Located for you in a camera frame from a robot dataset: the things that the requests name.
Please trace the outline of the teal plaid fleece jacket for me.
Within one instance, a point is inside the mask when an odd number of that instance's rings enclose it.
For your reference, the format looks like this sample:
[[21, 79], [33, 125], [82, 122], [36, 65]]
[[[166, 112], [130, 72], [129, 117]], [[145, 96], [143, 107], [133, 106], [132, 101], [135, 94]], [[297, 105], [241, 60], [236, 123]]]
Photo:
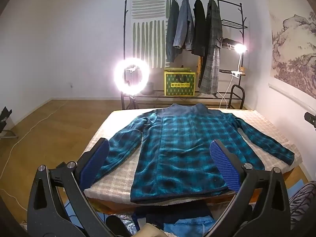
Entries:
[[173, 104], [143, 113], [118, 131], [109, 141], [109, 155], [95, 180], [140, 149], [131, 202], [221, 195], [229, 189], [210, 156], [213, 140], [220, 140], [242, 163], [257, 170], [265, 166], [251, 144], [288, 165], [295, 159], [292, 151], [232, 113], [210, 110], [203, 104]]

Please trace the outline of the black metal clothes rack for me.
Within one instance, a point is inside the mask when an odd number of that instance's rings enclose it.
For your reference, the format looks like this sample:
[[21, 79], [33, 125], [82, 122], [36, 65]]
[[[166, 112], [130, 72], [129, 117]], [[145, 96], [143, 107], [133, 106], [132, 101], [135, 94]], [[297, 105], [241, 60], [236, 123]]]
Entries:
[[[176, 0], [179, 9], [181, 8], [181, 2], [179, 0]], [[194, 3], [196, 0], [189, 0], [191, 12], [193, 16], [193, 21], [195, 25], [194, 20]], [[209, 0], [201, 0], [204, 6], [205, 16], [207, 16], [207, 5]], [[225, 9], [226, 5], [232, 5], [237, 8], [237, 10], [242, 13], [243, 12], [243, 5], [241, 3], [233, 3], [226, 0], [214, 0], [217, 3], [218, 8], [220, 9], [220, 16], [222, 21], [222, 30], [225, 31], [228, 28], [237, 29], [240, 31], [241, 34], [244, 34], [246, 26], [245, 26], [245, 20], [246, 18], [244, 16], [241, 17], [241, 22], [234, 22], [228, 19], [224, 19], [223, 16], [223, 9]], [[124, 24], [130, 24], [130, 31], [131, 31], [131, 40], [130, 41], [124, 41], [123, 44], [130, 45], [131, 48], [131, 55], [132, 55], [132, 27], [131, 27], [131, 0], [125, 0], [124, 1], [124, 14], [125, 16], [130, 16], [130, 20], [124, 21]], [[225, 106], [228, 109], [233, 108], [236, 104], [239, 104], [241, 107], [244, 106], [245, 101], [245, 90], [241, 86], [240, 83], [234, 84], [233, 82], [229, 83], [227, 90], [225, 91], [217, 91], [216, 94], [204, 94], [200, 92], [199, 89], [199, 81], [202, 77], [202, 63], [203, 58], [192, 54], [192, 51], [186, 51], [185, 49], [182, 49], [182, 53], [179, 54], [175, 61], [173, 63], [170, 63], [169, 67], [165, 67], [162, 69], [153, 69], [150, 67], [151, 70], [151, 76], [149, 79], [149, 82], [153, 85], [153, 90], [150, 94], [144, 94], [143, 91], [141, 91], [139, 94], [130, 96], [120, 93], [120, 99], [122, 104], [122, 109], [137, 109], [140, 105], [143, 104], [143, 100], [147, 99], [152, 101], [154, 104], [159, 102], [161, 99], [200, 99], [200, 100], [207, 100], [212, 101], [214, 103], [218, 103], [220, 106]], [[190, 68], [191, 71], [196, 73], [196, 86], [195, 86], [195, 94], [192, 97], [177, 97], [177, 96], [165, 96], [164, 95], [164, 70], [168, 68]]]

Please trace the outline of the plaid bed mattress cover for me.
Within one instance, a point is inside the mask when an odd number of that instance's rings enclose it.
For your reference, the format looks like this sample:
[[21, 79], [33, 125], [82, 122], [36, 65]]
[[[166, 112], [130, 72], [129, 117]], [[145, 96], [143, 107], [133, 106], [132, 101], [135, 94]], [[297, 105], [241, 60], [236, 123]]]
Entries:
[[[116, 132], [133, 121], [134, 118], [151, 111], [153, 111], [153, 109], [117, 110], [112, 112], [96, 131], [85, 150], [91, 150], [92, 146], [94, 146], [101, 137], [109, 140]], [[295, 160], [291, 165], [288, 165], [263, 151], [255, 144], [252, 144], [246, 135], [242, 131], [239, 131], [246, 143], [261, 159], [265, 169], [271, 170], [273, 167], [279, 167], [282, 173], [287, 173], [303, 162], [302, 156], [295, 144], [289, 141], [270, 121], [256, 110], [221, 109], [221, 111], [223, 113], [232, 113], [236, 117], [243, 119], [295, 154]], [[113, 172], [107, 174], [100, 181], [92, 185], [91, 188], [85, 190], [86, 196], [104, 202], [133, 205], [133, 203], [130, 202], [130, 191], [138, 164], [139, 154], [140, 150], [137, 149], [120, 166], [114, 169]]]

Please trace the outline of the striped trousers leg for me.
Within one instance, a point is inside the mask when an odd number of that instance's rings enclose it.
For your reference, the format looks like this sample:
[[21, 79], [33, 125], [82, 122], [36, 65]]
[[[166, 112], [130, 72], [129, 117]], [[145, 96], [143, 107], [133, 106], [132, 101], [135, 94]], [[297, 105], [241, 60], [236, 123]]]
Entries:
[[315, 181], [308, 182], [290, 199], [291, 229], [303, 218], [315, 198]]

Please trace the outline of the grey plaid hanging coat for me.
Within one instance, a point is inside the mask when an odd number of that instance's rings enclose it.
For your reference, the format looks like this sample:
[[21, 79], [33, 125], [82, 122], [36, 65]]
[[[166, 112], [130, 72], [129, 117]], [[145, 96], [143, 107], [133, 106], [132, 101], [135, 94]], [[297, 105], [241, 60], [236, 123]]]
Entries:
[[199, 89], [204, 94], [216, 94], [218, 89], [218, 74], [220, 67], [220, 51], [223, 33], [220, 9], [214, 0], [209, 0], [206, 16], [206, 50], [202, 63], [202, 77]]

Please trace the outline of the landscape painting scroll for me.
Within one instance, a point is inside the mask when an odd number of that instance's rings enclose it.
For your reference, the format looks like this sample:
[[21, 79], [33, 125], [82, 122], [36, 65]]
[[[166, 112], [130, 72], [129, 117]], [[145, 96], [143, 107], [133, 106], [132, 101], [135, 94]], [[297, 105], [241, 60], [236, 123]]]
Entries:
[[272, 33], [271, 76], [315, 98], [315, 13], [294, 14]]

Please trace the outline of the clip-on lamp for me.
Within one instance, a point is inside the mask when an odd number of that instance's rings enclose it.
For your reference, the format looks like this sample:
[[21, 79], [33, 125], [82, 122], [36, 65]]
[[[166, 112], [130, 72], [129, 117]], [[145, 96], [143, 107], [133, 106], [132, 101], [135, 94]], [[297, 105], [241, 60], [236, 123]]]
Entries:
[[236, 77], [237, 79], [239, 79], [241, 76], [245, 75], [245, 70], [244, 70], [244, 66], [243, 66], [243, 62], [244, 62], [244, 54], [247, 51], [247, 47], [244, 44], [241, 43], [237, 43], [233, 46], [233, 49], [236, 51], [236, 53], [239, 56], [238, 59], [238, 66], [237, 66], [237, 70], [236, 71], [232, 71], [231, 74], [232, 76]]

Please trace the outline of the green yellow storage box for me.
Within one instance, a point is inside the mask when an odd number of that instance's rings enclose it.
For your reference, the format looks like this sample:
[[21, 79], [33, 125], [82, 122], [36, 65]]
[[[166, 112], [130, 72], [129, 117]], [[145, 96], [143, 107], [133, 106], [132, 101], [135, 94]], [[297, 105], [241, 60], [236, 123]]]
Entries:
[[195, 94], [196, 73], [190, 68], [164, 70], [164, 95], [192, 97]]

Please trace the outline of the dark green hanging jacket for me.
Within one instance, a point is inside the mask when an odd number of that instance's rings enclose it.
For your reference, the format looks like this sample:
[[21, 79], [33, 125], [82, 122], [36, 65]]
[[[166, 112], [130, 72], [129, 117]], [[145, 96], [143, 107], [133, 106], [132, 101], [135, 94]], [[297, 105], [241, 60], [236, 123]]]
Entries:
[[179, 15], [179, 5], [176, 0], [172, 0], [169, 12], [170, 14], [166, 31], [166, 61], [173, 63], [176, 57], [182, 53], [182, 49], [177, 49], [173, 46]]

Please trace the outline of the black hanging coat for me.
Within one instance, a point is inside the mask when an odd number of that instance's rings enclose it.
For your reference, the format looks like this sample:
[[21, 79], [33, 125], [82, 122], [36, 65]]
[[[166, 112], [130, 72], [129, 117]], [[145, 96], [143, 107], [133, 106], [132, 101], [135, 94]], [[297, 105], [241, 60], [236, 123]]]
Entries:
[[206, 47], [206, 16], [201, 0], [195, 1], [193, 12], [195, 25], [192, 54], [204, 57]]

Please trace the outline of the blue denim hanging jacket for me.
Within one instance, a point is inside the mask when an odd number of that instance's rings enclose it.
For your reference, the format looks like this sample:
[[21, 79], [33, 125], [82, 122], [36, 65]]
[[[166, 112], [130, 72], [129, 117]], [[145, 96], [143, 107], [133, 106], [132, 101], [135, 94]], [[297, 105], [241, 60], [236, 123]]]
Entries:
[[193, 48], [194, 21], [189, 0], [182, 0], [177, 20], [173, 47], [191, 51]]

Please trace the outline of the green striped wall hanging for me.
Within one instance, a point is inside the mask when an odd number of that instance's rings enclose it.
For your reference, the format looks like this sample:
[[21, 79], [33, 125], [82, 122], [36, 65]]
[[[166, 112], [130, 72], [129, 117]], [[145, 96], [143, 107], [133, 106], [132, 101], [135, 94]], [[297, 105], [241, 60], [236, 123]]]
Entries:
[[171, 0], [131, 0], [132, 56], [153, 69], [169, 67], [166, 31]]

